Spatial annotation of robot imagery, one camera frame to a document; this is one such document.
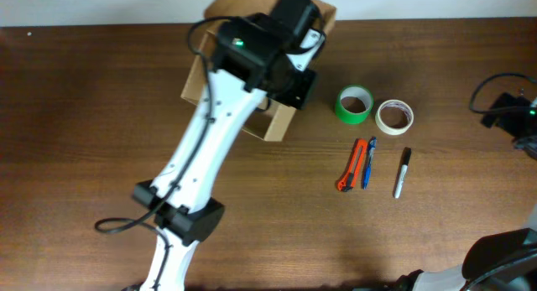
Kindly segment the blue pen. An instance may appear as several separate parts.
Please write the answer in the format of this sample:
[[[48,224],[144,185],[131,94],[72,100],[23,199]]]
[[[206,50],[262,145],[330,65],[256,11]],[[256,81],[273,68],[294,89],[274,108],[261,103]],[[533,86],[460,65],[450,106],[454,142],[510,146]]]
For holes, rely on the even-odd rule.
[[[368,187],[368,183],[371,177],[373,156],[376,149],[376,145],[377,139],[375,137],[372,137],[368,143],[368,157],[362,178],[362,188],[364,190]]]

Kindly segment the black white marker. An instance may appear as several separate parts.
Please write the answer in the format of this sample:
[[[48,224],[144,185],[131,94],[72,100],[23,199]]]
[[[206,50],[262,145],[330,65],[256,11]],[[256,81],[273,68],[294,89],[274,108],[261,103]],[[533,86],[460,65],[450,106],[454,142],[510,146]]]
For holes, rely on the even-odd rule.
[[[411,148],[405,148],[402,154],[401,163],[399,166],[399,172],[397,175],[397,179],[394,186],[394,198],[398,199],[401,196],[405,176],[408,171],[409,167],[409,161],[411,158],[412,149]]]

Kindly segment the beige masking tape roll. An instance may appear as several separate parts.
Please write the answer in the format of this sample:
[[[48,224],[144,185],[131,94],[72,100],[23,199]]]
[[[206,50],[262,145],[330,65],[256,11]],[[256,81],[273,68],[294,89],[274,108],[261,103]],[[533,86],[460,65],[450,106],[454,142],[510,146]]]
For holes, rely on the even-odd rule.
[[[383,133],[399,136],[406,133],[413,125],[414,112],[404,101],[387,100],[378,107],[375,122]]]

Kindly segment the green tape roll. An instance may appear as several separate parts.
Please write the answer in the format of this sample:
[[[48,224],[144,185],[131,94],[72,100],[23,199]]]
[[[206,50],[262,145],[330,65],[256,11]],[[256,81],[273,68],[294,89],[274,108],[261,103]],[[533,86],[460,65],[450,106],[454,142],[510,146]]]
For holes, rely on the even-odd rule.
[[[373,95],[367,88],[349,85],[338,94],[334,112],[342,122],[356,125],[365,121],[373,109],[373,103]]]

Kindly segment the orange utility knife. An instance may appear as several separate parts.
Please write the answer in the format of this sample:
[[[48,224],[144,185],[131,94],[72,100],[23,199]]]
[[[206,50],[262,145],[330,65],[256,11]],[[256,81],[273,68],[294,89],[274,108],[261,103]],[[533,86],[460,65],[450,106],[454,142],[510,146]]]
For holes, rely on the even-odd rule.
[[[337,181],[336,187],[341,192],[348,192],[352,190],[357,183],[357,176],[359,174],[362,161],[365,158],[365,154],[368,149],[368,142],[362,138],[357,138],[346,167],[345,173]]]

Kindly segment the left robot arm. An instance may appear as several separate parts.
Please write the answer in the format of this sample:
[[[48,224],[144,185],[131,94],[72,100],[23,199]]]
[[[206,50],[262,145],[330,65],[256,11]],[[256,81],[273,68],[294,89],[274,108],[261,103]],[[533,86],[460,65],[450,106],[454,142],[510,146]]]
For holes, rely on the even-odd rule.
[[[133,198],[154,216],[158,236],[149,275],[137,290],[181,290],[196,246],[215,230],[222,203],[211,198],[216,175],[243,124],[262,102],[300,109],[316,73],[308,64],[326,34],[312,0],[277,0],[270,13],[221,16],[216,46],[201,55],[206,85],[180,145]]]

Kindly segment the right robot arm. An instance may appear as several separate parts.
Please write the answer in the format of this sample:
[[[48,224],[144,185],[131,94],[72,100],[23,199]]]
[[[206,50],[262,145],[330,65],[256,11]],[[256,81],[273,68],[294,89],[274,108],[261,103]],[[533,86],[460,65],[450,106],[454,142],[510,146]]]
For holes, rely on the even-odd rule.
[[[514,147],[536,158],[536,100],[503,93],[483,115],[485,127],[514,137]],[[535,290],[536,214],[528,225],[477,240],[464,262],[442,272],[416,270],[401,276],[396,291]]]

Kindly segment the brown cardboard box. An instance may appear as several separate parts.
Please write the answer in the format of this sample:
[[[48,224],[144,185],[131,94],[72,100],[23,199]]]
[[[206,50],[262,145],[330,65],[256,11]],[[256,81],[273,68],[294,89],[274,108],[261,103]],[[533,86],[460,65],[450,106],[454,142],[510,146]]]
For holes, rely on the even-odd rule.
[[[214,0],[205,12],[204,18],[217,15],[247,16],[254,13],[266,13],[274,8],[278,0]],[[321,0],[311,0],[322,15],[322,29],[328,35],[336,20],[336,7]],[[216,44],[216,30],[220,23],[209,23],[208,29],[203,34],[199,47],[209,55],[213,52]],[[202,65],[199,56],[195,57],[191,66],[181,98],[197,105],[205,87]],[[244,123],[242,130],[266,142],[281,142],[297,110],[287,107],[279,102],[272,101],[266,112],[254,112]]]

